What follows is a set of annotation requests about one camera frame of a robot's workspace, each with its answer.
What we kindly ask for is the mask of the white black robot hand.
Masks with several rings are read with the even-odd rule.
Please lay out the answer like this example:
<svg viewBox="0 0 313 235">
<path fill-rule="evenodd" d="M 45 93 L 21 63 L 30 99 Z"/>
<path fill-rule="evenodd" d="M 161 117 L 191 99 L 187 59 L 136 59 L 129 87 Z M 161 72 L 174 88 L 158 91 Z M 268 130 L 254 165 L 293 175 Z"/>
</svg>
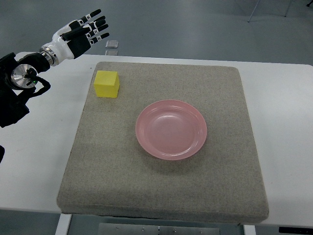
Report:
<svg viewBox="0 0 313 235">
<path fill-rule="evenodd" d="M 88 51 L 92 45 L 107 38 L 110 34 L 105 32 L 109 26 L 106 17 L 101 16 L 97 9 L 77 20 L 63 26 L 52 36 L 52 41 L 40 48 L 51 66 L 57 66 L 66 59 L 76 59 Z"/>
</svg>

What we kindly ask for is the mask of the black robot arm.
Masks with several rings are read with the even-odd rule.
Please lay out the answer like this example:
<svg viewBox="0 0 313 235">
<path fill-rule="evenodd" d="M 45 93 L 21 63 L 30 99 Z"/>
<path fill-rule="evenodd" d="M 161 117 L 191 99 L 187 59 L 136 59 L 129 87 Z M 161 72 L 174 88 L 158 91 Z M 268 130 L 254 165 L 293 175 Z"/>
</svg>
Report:
<svg viewBox="0 0 313 235">
<path fill-rule="evenodd" d="M 47 92 L 51 85 L 39 77 L 50 69 L 52 59 L 36 52 L 16 60 L 15 53 L 0 59 L 0 126 L 17 123 L 29 113 L 26 103 L 30 98 Z"/>
</svg>

